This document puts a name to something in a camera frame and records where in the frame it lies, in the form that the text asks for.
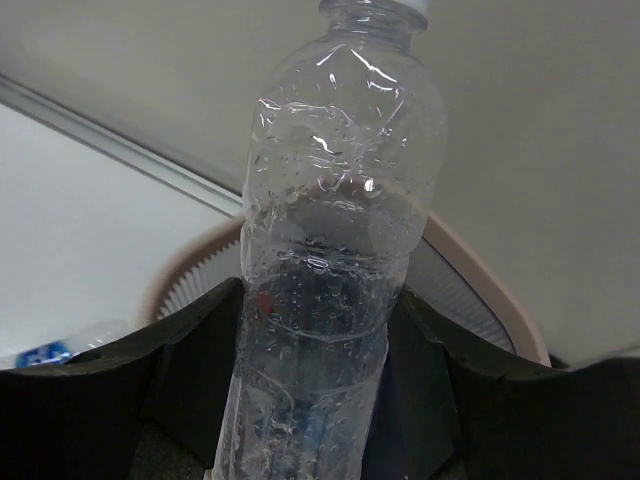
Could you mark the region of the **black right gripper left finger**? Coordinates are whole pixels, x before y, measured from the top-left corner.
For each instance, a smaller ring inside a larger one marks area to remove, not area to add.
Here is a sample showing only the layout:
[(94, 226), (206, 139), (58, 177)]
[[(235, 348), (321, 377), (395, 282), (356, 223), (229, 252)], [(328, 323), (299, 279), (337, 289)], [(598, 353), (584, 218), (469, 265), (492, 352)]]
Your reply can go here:
[(68, 363), (1, 374), (5, 479), (199, 479), (213, 466), (244, 289)]

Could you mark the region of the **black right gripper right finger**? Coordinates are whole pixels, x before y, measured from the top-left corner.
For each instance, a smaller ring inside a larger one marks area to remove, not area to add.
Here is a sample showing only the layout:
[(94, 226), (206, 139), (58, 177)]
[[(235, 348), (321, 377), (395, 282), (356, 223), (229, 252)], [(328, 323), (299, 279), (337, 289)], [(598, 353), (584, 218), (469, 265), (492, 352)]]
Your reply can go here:
[(639, 362), (555, 369), (511, 354), (411, 292), (388, 323), (369, 435), (373, 479), (635, 479)]

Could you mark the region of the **clear crushed unlabelled bottle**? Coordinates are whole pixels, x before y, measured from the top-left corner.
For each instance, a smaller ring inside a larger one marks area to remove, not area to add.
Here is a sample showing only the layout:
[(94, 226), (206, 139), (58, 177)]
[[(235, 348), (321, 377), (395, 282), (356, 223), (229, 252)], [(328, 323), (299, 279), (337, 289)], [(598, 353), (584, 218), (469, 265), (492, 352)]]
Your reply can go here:
[(324, 1), (255, 105), (245, 294), (215, 479), (357, 479), (387, 319), (425, 229), (446, 114), (412, 54), (424, 1)]

